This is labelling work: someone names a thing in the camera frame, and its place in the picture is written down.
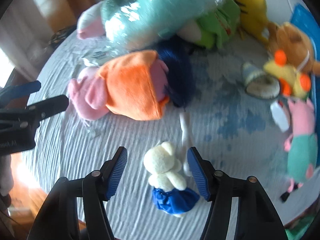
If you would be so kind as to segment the yellow pikachu plush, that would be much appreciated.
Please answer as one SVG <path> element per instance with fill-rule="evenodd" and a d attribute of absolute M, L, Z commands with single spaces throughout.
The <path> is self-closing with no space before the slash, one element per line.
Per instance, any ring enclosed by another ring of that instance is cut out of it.
<path fill-rule="evenodd" d="M 234 1 L 240 8 L 240 25 L 242 29 L 262 44 L 267 44 L 268 39 L 263 36 L 268 24 L 266 0 Z"/>

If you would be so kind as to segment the pig plush teal shirt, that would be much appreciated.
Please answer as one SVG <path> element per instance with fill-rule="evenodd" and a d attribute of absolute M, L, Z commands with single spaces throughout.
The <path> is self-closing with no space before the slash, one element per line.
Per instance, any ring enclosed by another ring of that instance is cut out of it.
<path fill-rule="evenodd" d="M 318 154 L 315 108 L 312 101 L 298 99 L 289 100 L 287 103 L 291 114 L 292 133 L 284 142 L 284 150 L 287 152 L 290 185 L 280 197 L 282 202 L 313 176 Z"/>

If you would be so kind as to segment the pig plush orange dress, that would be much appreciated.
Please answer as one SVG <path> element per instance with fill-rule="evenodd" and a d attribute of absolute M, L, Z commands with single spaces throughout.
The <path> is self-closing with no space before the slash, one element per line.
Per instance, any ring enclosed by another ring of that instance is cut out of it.
<path fill-rule="evenodd" d="M 135 51 L 101 67 L 86 67 L 68 83 L 78 116 L 95 121 L 108 113 L 133 120 L 159 120 L 169 102 L 167 65 L 155 50 Z"/>

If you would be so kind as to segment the pink and white round plush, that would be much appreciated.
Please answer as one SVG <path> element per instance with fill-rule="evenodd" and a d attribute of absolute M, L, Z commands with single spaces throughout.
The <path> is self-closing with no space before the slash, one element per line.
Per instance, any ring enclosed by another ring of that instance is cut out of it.
<path fill-rule="evenodd" d="M 105 27 L 101 20 L 101 7 L 103 2 L 99 2 L 87 10 L 79 17 L 77 22 L 77 37 L 81 40 L 105 35 Z"/>

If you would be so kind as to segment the green frog plush pouch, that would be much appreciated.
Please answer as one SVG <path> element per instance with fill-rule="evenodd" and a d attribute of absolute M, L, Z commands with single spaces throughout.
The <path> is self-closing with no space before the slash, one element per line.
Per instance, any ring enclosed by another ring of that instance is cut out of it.
<path fill-rule="evenodd" d="M 221 48 L 235 34 L 239 24 L 239 6 L 234 0 L 225 0 L 215 10 L 189 21 L 177 35 L 207 49 Z"/>

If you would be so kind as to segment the brown bear on yellow duck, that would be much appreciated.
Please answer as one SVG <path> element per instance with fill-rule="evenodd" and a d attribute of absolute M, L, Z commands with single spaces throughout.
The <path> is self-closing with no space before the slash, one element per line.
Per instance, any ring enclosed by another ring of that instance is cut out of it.
<path fill-rule="evenodd" d="M 305 100 L 311 90 L 311 74 L 319 76 L 319 61 L 310 38 L 289 22 L 268 23 L 268 49 L 273 58 L 263 69 L 280 82 L 280 93 Z"/>

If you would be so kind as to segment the dark box by window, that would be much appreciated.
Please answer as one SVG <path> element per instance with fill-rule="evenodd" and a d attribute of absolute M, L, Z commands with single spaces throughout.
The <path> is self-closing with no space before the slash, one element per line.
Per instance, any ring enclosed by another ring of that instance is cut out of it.
<path fill-rule="evenodd" d="M 71 33 L 76 30 L 76 25 L 71 25 L 57 31 L 48 42 L 48 45 L 55 50 Z"/>

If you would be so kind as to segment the small white bear blue dress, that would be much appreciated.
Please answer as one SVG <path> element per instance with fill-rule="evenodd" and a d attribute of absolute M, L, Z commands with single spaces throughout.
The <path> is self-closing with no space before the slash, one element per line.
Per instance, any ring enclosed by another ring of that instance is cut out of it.
<path fill-rule="evenodd" d="M 187 187 L 175 151 L 174 144 L 162 142 L 144 154 L 143 165 L 150 173 L 148 183 L 152 187 L 154 205 L 169 215 L 182 218 L 194 208 L 200 196 Z"/>

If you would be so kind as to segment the light blue bed sheet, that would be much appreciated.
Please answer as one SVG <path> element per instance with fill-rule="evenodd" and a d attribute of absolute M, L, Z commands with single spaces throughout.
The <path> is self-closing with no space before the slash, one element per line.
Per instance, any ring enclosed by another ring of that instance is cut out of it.
<path fill-rule="evenodd" d="M 319 172 L 292 193 L 286 202 L 286 135 L 274 124 L 270 103 L 247 95 L 241 66 L 260 67 L 267 61 L 265 47 L 251 37 L 233 37 L 218 51 L 196 51 L 191 57 L 196 94 L 186 107 L 193 142 L 202 158 L 231 177 L 258 178 L 283 223 L 289 223 L 319 196 Z M 183 218 L 157 210 L 151 200 L 145 152 L 160 142 L 180 146 L 180 109 L 167 104 L 163 118 L 135 121 L 108 114 L 84 124 L 73 107 L 41 122 L 36 147 L 21 155 L 18 177 L 28 187 L 49 192 L 60 177 L 78 179 L 100 168 L 120 146 L 128 161 L 116 195 L 106 213 L 119 239 L 199 239 L 210 204 L 201 199 Z"/>

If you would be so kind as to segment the white wet wipes pack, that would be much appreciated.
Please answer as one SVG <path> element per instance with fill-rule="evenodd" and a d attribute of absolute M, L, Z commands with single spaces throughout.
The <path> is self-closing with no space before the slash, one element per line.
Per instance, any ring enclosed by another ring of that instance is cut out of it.
<path fill-rule="evenodd" d="M 95 49 L 81 58 L 81 61 L 86 67 L 100 67 L 112 57 L 113 51 L 110 48 Z"/>

